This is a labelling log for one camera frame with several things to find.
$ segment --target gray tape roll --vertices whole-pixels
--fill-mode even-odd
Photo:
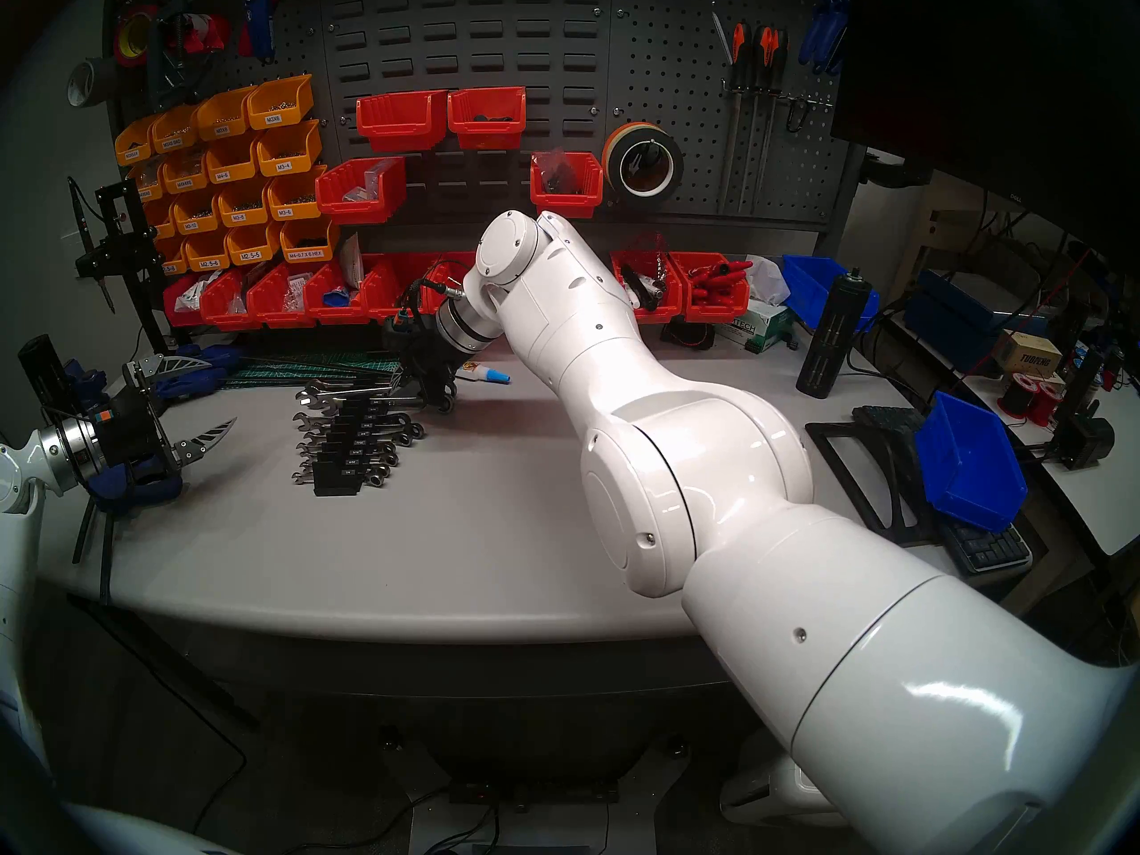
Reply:
[[[606,139],[602,170],[619,202],[652,210],[681,185],[685,160],[677,141],[660,128],[650,122],[630,122]]]
[[[119,65],[113,57],[89,57],[67,76],[67,103],[74,107],[96,106],[119,89]]]

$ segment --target wire spool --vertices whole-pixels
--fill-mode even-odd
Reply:
[[[1049,418],[1053,415],[1053,410],[1057,409],[1057,405],[1060,402],[1060,389],[1052,383],[1037,383],[1037,393],[1034,396],[1033,401],[1029,402],[1026,416],[1029,417],[1031,423],[1044,429],[1049,425]]]
[[[677,141],[652,122],[629,122],[606,138],[602,171],[619,202],[652,210],[681,185],[685,160]]]
[[[1040,383],[1025,374],[1012,374],[1005,394],[997,399],[997,406],[1010,416],[1023,418],[1040,391]]]

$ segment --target wall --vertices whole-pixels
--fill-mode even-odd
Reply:
[[[858,268],[885,294],[919,215],[922,187],[887,189],[860,184],[836,258],[848,269]]]
[[[0,209],[0,431],[23,446],[40,424],[39,405],[16,353],[48,333],[60,359],[113,373],[130,356],[138,332],[127,290],[107,287],[112,315],[98,286],[75,276],[82,253],[74,234],[67,174],[91,204],[96,187],[119,180],[101,106],[73,109],[65,85],[71,70],[99,54],[103,0],[74,0],[43,30],[0,92],[0,163],[9,184]],[[97,220],[90,220],[96,242]]]

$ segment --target robotic arm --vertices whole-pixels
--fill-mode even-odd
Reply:
[[[89,513],[97,504],[114,510],[128,500],[174,498],[182,488],[181,470],[215,447],[234,421],[182,441],[170,441],[158,421],[155,382],[206,369],[209,361],[173,355],[128,361],[123,389],[109,404],[84,412],[47,335],[26,343],[19,359],[50,423],[19,449],[0,443],[0,722],[7,720],[47,767],[19,660],[46,492],[63,496],[82,484],[91,495]],[[127,496],[108,489],[120,480]],[[104,488],[98,496],[96,484]]]
[[[586,500],[638,594],[683,606],[768,730],[888,853],[992,852],[1054,803],[1131,669],[1078,661],[956,579],[812,504],[795,427],[682,380],[564,219],[483,234],[435,331],[506,334],[583,440]]]

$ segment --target tissue box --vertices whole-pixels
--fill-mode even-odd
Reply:
[[[750,352],[763,352],[791,332],[792,315],[787,306],[769,306],[749,300],[748,311],[727,324],[716,325],[716,332]]]

